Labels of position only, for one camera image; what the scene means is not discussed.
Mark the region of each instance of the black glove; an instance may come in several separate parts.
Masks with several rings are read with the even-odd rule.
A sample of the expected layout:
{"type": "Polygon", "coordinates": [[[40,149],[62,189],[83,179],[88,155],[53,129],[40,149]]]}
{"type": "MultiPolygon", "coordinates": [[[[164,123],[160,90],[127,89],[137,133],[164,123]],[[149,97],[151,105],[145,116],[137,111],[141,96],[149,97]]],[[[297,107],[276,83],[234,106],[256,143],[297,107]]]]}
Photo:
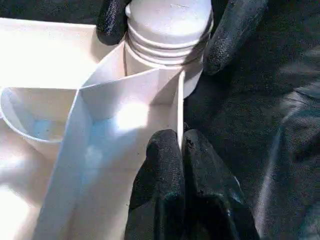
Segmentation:
{"type": "MultiPolygon", "coordinates": [[[[127,30],[126,5],[131,0],[104,0],[98,22],[97,35],[101,42],[115,45],[127,30]]],[[[230,0],[204,52],[204,71],[215,74],[223,69],[256,28],[265,11],[268,0],[230,0]]]]}
{"type": "Polygon", "coordinates": [[[132,188],[126,240],[259,239],[236,178],[196,130],[183,157],[172,130],[155,133],[132,188]]]}

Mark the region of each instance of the white plastic cap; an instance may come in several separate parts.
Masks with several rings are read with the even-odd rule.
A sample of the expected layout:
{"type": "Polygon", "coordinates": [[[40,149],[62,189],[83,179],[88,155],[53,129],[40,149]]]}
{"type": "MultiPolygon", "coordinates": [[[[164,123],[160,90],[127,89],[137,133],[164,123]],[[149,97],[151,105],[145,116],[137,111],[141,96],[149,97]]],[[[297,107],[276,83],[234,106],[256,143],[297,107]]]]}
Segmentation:
{"type": "Polygon", "coordinates": [[[180,65],[202,55],[212,26],[210,0],[132,0],[129,45],[140,57],[180,65]]]}

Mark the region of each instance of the white plastic part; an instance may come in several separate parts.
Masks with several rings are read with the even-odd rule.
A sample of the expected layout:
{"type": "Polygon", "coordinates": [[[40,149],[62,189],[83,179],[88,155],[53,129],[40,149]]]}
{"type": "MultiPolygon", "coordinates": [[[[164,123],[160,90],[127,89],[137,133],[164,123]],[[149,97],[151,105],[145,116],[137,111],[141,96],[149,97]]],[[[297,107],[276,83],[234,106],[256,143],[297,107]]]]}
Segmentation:
{"type": "Polygon", "coordinates": [[[75,90],[4,88],[0,113],[7,125],[46,158],[57,158],[75,90]]]}
{"type": "Polygon", "coordinates": [[[182,144],[184,72],[170,102],[158,101],[159,69],[103,76],[76,94],[33,240],[123,239],[150,137],[172,128],[182,144]]]}
{"type": "Polygon", "coordinates": [[[0,119],[0,239],[30,240],[53,169],[0,119]]]}
{"type": "Polygon", "coordinates": [[[181,71],[185,72],[184,98],[195,89],[202,72],[201,59],[194,60],[190,64],[181,66],[164,66],[150,63],[138,57],[129,47],[126,41],[120,43],[97,65],[96,70],[84,83],[85,86],[106,83],[119,80],[128,76],[139,74],[143,78],[143,73],[152,69],[159,70],[159,81],[157,91],[161,92],[156,100],[159,102],[171,102],[175,95],[181,71]]]}
{"type": "Polygon", "coordinates": [[[213,27],[210,0],[133,0],[126,7],[127,72],[161,69],[163,83],[185,70],[184,97],[195,89],[213,27]]]}
{"type": "Polygon", "coordinates": [[[0,86],[78,89],[115,46],[95,25],[0,18],[0,86]]]}

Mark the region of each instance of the black cloth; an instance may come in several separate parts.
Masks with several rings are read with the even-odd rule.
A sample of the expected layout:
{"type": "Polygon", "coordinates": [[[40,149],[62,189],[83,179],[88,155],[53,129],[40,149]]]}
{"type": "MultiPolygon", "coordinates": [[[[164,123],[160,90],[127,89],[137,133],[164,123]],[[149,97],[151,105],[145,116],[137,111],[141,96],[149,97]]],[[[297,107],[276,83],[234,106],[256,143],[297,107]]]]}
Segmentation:
{"type": "Polygon", "coordinates": [[[104,0],[0,0],[0,18],[96,24],[104,0]]]}
{"type": "Polygon", "coordinates": [[[271,1],[237,58],[185,100],[185,121],[239,180],[260,236],[319,239],[319,59],[319,1],[271,1]]]}

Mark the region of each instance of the round plastic cup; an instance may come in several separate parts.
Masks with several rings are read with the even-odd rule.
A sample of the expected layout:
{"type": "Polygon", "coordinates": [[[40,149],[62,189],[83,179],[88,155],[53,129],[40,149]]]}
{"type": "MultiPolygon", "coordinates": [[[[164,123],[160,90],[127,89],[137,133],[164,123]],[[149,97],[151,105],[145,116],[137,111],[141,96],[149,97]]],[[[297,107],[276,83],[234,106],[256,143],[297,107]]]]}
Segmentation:
{"type": "Polygon", "coordinates": [[[49,88],[3,88],[0,115],[47,159],[55,160],[76,91],[49,88]]]}

